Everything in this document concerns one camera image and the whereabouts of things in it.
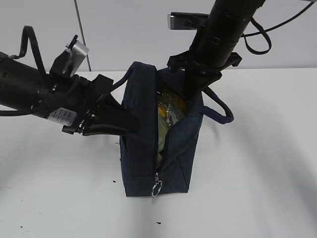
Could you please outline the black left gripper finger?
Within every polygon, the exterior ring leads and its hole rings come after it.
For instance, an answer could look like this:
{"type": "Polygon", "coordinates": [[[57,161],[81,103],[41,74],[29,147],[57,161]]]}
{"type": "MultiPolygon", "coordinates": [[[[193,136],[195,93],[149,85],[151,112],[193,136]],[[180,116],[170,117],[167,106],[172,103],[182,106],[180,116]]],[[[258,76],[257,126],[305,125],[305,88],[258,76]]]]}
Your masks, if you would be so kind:
{"type": "Polygon", "coordinates": [[[114,121],[91,121],[86,124],[82,132],[83,136],[91,135],[123,135],[122,126],[114,121]]]}
{"type": "Polygon", "coordinates": [[[124,130],[124,135],[140,129],[139,119],[111,95],[106,95],[96,104],[95,121],[114,121],[124,130]]]}

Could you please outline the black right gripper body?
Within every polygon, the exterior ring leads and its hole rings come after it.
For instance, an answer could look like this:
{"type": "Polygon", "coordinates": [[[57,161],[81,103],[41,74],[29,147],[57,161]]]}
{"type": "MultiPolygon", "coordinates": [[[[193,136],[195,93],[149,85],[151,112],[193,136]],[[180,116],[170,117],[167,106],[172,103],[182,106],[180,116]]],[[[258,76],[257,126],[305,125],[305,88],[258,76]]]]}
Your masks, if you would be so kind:
{"type": "Polygon", "coordinates": [[[170,56],[167,62],[167,68],[175,73],[179,70],[187,70],[198,76],[222,77],[222,71],[230,66],[237,67],[242,58],[236,52],[204,52],[194,54],[191,51],[185,51],[178,55],[170,56]]]}

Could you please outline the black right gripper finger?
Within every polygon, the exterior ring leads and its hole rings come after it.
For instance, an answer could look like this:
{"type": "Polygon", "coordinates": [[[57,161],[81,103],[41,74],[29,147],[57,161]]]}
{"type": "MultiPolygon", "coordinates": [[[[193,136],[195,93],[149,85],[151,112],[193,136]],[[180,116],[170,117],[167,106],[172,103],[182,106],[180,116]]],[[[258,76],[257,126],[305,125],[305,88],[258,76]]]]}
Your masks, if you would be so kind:
{"type": "Polygon", "coordinates": [[[210,74],[205,74],[202,76],[202,90],[207,88],[209,85],[213,84],[214,82],[220,80],[222,77],[221,72],[216,72],[216,73],[210,73],[210,74]]]}
{"type": "Polygon", "coordinates": [[[184,81],[184,96],[185,98],[192,98],[204,88],[205,77],[201,72],[185,71],[184,81]]]}

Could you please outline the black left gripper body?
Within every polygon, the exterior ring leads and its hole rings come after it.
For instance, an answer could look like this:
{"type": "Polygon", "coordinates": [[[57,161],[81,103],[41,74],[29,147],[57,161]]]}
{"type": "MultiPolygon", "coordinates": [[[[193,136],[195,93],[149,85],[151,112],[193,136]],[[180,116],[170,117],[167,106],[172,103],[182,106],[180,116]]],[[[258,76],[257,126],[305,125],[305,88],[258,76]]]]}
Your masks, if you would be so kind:
{"type": "Polygon", "coordinates": [[[68,134],[89,134],[92,126],[104,121],[102,111],[111,106],[114,98],[110,95],[113,80],[99,74],[93,81],[75,75],[76,83],[70,94],[54,93],[50,108],[37,113],[37,116],[63,125],[62,131],[68,134]]]}

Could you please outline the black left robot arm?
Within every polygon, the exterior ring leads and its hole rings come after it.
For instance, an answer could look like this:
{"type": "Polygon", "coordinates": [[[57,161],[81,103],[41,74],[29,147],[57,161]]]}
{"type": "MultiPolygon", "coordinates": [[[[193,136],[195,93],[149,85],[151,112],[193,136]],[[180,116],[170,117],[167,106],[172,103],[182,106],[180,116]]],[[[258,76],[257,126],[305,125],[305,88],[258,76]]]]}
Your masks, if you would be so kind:
{"type": "Polygon", "coordinates": [[[49,73],[0,55],[0,103],[9,107],[2,117],[34,115],[59,123],[62,132],[125,135],[140,128],[138,118],[112,96],[115,84],[101,74],[90,81],[74,73],[74,63],[65,51],[49,73]]]}

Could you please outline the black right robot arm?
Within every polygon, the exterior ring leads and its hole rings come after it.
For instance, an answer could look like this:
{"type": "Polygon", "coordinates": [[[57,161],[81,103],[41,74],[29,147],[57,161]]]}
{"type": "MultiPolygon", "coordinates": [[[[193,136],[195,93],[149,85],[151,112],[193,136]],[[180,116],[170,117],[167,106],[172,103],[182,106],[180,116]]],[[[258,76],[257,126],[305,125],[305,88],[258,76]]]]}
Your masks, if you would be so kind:
{"type": "Polygon", "coordinates": [[[191,98],[218,81],[221,71],[238,66],[241,57],[233,50],[247,25],[254,22],[262,0],[217,0],[210,14],[171,12],[171,30],[195,30],[189,49],[171,56],[167,66],[171,71],[185,71],[184,95],[191,98]]]}

